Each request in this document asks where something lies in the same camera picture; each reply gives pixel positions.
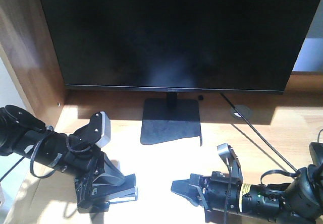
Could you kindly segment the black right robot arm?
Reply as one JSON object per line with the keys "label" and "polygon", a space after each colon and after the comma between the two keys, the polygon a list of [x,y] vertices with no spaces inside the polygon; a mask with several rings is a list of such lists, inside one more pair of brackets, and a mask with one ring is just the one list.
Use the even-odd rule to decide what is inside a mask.
{"label": "black right robot arm", "polygon": [[192,174],[173,181],[171,191],[205,212],[266,220],[271,223],[315,223],[322,216],[322,167],[300,168],[291,183],[246,184],[229,174]]}

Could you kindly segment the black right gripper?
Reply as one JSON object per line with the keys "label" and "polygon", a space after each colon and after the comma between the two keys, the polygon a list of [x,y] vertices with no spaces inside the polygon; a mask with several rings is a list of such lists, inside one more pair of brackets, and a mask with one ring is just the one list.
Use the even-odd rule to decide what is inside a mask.
{"label": "black right gripper", "polygon": [[189,179],[172,182],[171,191],[193,206],[204,207],[205,222],[223,223],[228,215],[239,215],[239,193],[243,180],[212,172],[211,176],[191,174]]}

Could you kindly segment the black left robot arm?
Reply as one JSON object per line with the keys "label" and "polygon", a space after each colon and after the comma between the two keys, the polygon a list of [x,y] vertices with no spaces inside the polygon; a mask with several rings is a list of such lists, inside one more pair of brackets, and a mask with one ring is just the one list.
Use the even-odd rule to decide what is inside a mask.
{"label": "black left robot arm", "polygon": [[1,155],[12,153],[52,169],[80,178],[98,168],[103,148],[111,138],[111,124],[103,111],[73,134],[55,132],[50,126],[15,105],[1,108]]}

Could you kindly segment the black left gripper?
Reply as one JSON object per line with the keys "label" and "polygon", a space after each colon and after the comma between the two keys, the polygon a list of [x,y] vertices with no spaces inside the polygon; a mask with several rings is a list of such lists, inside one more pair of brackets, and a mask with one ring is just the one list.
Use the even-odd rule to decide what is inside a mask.
{"label": "black left gripper", "polygon": [[[57,133],[51,130],[41,132],[29,130],[24,134],[24,150],[30,158],[30,173],[39,179],[46,179],[56,171],[78,177],[88,172],[90,166],[100,156],[101,150],[96,145],[80,141],[73,134]],[[45,175],[37,175],[34,163],[40,163],[52,169]]]}

